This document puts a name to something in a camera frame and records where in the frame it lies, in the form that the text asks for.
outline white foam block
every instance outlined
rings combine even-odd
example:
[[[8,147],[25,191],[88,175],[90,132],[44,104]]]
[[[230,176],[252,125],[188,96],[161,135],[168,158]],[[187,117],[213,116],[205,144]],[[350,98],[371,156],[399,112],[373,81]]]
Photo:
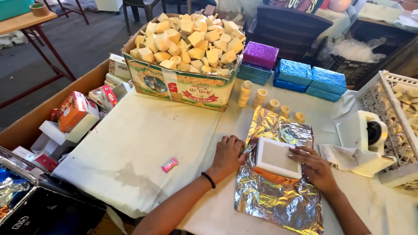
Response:
[[[301,163],[288,157],[289,154],[292,154],[289,147],[294,148],[295,146],[260,137],[255,155],[255,166],[276,175],[292,179],[302,178]]]

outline hand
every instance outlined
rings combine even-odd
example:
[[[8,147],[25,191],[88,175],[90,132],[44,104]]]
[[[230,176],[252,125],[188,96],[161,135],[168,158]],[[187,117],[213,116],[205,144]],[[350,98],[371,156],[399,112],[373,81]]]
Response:
[[[244,142],[234,135],[229,138],[224,136],[222,141],[216,144],[215,158],[212,166],[206,171],[215,184],[232,174],[245,162],[249,153],[239,155],[244,146]]]
[[[309,177],[314,186],[321,190],[326,197],[340,191],[334,176],[332,175],[329,162],[319,156],[319,154],[306,146],[296,146],[289,148],[294,155],[289,155],[290,159],[304,163],[303,172]]]

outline pink candy wrapper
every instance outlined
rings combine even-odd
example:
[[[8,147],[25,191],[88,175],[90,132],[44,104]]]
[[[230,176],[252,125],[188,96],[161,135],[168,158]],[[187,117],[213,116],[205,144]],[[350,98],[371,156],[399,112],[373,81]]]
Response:
[[[171,160],[168,161],[168,163],[166,163],[164,166],[161,167],[161,169],[164,172],[168,172],[169,170],[171,170],[173,167],[177,166],[178,161],[176,158],[172,158]]]

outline person's left hand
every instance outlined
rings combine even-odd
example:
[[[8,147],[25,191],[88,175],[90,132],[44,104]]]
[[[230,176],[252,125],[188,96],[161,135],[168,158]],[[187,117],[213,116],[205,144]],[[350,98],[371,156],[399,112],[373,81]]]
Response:
[[[243,153],[240,155],[240,150],[244,146],[244,142],[234,135],[229,138],[224,136],[222,137],[221,142],[216,144],[213,164],[206,171],[215,184],[232,174],[245,162],[250,153]]]

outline purple foil-wrapped block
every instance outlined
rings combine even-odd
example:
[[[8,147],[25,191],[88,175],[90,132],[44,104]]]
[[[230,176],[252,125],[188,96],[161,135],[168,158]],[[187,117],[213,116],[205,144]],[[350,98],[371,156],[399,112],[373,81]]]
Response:
[[[276,64],[279,48],[249,42],[244,50],[243,61],[261,67],[272,69]]]

